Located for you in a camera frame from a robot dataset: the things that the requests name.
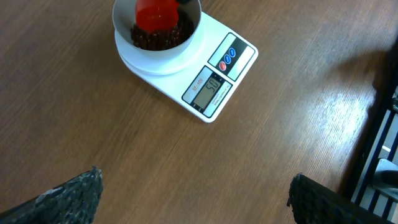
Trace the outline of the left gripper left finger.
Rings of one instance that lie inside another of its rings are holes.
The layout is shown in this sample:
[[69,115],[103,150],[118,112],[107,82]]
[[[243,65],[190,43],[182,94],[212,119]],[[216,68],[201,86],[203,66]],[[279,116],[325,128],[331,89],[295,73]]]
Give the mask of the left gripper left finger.
[[102,172],[94,166],[2,212],[1,223],[93,223],[103,189]]

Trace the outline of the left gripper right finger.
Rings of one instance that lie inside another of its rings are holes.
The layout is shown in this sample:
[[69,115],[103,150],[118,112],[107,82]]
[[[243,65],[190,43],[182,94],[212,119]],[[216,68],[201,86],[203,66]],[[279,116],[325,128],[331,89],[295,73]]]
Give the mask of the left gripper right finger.
[[297,224],[392,224],[303,174],[292,179],[287,206]]

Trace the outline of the orange measuring scoop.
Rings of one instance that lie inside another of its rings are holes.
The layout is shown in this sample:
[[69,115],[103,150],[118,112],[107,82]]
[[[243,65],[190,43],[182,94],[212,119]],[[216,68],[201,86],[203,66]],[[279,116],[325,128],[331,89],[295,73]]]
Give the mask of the orange measuring scoop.
[[136,26],[148,34],[170,30],[177,25],[178,7],[176,0],[137,0]]

